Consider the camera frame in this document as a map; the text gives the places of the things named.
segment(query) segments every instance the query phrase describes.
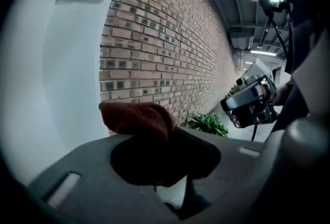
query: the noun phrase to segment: towel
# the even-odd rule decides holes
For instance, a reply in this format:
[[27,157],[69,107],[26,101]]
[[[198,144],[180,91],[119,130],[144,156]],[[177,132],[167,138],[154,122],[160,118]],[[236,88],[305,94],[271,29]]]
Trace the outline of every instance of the towel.
[[118,134],[152,137],[169,141],[174,131],[170,113],[156,103],[101,103],[99,109],[104,124]]
[[220,161],[214,145],[179,133],[171,114],[158,104],[103,102],[99,108],[110,130],[135,135],[110,155],[113,169],[130,184],[170,187],[187,175],[208,176]]

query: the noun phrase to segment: handheld camera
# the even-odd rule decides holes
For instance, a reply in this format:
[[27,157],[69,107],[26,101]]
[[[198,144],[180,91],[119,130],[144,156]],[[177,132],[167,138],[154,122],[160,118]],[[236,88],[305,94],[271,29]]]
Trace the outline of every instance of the handheld camera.
[[[243,76],[236,80],[239,91],[221,100],[222,109],[237,116],[241,127],[254,124],[273,123],[277,112],[272,104],[276,97],[276,87],[266,66],[257,59]],[[268,85],[269,95],[264,95],[262,85]]]

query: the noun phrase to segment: camera lens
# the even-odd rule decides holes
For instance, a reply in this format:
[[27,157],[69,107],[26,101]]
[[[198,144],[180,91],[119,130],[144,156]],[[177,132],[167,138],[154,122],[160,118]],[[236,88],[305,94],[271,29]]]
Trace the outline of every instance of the camera lens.
[[266,116],[265,116],[264,113],[258,113],[257,117],[258,117],[258,119],[261,120],[261,121],[266,119]]
[[241,78],[237,79],[237,80],[236,80],[236,84],[237,84],[238,86],[241,86],[241,85],[243,84],[242,79],[241,79]]

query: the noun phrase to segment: gray plastic surface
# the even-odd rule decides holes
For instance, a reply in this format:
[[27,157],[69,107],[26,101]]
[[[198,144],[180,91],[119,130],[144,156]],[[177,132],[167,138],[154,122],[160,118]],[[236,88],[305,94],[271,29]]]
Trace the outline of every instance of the gray plastic surface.
[[[203,139],[221,152],[222,160],[213,173],[193,180],[196,192],[210,202],[227,193],[253,167],[256,158],[239,153],[239,148],[259,151],[262,147],[258,142],[222,138],[187,128],[177,130],[187,137]],[[111,150],[131,137],[112,136],[78,147],[33,181],[30,191],[44,199],[67,172],[77,172],[82,177],[58,211],[78,223],[179,222],[157,197],[153,186],[129,184],[111,168]]]

